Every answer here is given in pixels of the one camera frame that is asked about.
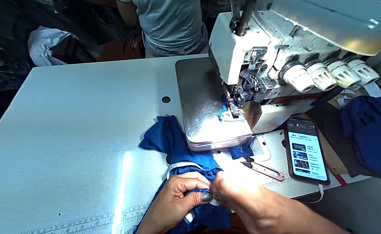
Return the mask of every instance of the thread snips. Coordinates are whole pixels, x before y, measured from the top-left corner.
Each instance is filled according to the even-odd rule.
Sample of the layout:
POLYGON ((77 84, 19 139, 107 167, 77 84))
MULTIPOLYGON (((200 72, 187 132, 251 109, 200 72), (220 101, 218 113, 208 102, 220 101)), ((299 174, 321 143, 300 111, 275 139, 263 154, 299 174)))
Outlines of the thread snips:
POLYGON ((254 162, 254 159, 251 157, 248 157, 242 154, 240 154, 240 156, 242 156, 246 160, 246 162, 241 162, 241 163, 244 164, 244 166, 246 166, 247 168, 253 169, 256 172, 259 172, 261 174, 274 178, 278 181, 284 180, 284 174, 282 172, 277 171, 276 169, 270 166, 256 163, 254 162))

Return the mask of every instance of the hand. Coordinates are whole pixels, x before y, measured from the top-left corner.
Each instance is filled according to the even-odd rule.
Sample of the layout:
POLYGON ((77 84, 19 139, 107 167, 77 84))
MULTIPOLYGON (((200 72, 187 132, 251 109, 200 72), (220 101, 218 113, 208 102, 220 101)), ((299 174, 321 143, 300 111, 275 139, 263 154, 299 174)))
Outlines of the hand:
POLYGON ((177 226, 195 206, 207 204, 212 194, 192 192, 192 189, 209 189, 210 182, 199 172, 188 172, 170 177, 152 205, 148 208, 137 234, 165 233, 177 226))
POLYGON ((250 233, 347 233, 302 203, 255 181, 260 179, 219 172, 211 185, 215 198, 222 198, 235 210, 250 233))

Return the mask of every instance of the phone charging cable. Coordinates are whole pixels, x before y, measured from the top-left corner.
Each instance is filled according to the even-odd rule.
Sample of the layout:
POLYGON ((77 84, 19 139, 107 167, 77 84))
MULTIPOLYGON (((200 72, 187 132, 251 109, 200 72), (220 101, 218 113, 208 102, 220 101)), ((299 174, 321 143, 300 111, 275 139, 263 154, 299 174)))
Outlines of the phone charging cable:
POLYGON ((317 201, 312 201, 312 202, 305 202, 305 203, 307 203, 307 204, 315 204, 315 203, 320 202, 320 201, 323 199, 323 185, 318 184, 318 187, 319 187, 319 192, 320 192, 320 194, 321 194, 321 197, 319 198, 319 200, 317 200, 317 201))

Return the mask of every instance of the smartphone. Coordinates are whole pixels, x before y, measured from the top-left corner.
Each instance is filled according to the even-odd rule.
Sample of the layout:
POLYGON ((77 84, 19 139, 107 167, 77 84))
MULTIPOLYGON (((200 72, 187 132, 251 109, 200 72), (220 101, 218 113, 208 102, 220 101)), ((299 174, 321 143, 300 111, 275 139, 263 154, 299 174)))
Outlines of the smartphone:
POLYGON ((289 174, 314 184, 331 183, 318 131, 312 120, 289 118, 284 128, 289 174))

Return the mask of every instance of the blue fabric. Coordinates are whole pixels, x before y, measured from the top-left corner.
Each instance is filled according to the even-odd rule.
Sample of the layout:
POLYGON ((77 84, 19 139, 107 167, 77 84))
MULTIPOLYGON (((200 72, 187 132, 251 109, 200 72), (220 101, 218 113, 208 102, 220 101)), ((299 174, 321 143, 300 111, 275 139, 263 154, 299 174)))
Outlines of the blue fabric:
POLYGON ((251 148, 254 139, 255 137, 253 136, 240 145, 229 147, 229 152, 231 153, 232 159, 238 159, 242 157, 241 155, 245 155, 248 157, 254 156, 254 153, 252 152, 251 148))
MULTIPOLYGON (((174 115, 166 117, 157 116, 157 123, 147 130, 139 147, 145 150, 156 150, 167 154, 171 157, 172 164, 177 162, 195 162, 202 168, 200 169, 196 166, 177 167, 170 171, 170 176, 197 171, 204 175, 210 182, 213 182, 216 173, 223 170, 218 166, 218 163, 216 163, 210 152, 194 152, 189 149, 186 137, 180 129, 180 125, 174 115)), ((152 202, 162 190, 166 181, 167 180, 164 180, 159 187, 152 202)), ((193 189, 192 191, 188 191, 185 196, 190 192, 202 192, 202 190, 193 189)), ((214 206, 211 204, 200 205, 193 209, 193 213, 195 218, 192 222, 189 223, 187 219, 183 219, 177 227, 169 230, 167 233, 181 234, 199 225, 206 225, 210 229, 229 228, 231 226, 231 214, 226 206, 214 206)))
POLYGON ((352 99, 341 118, 344 136, 355 139, 358 162, 381 174, 381 97, 352 99))

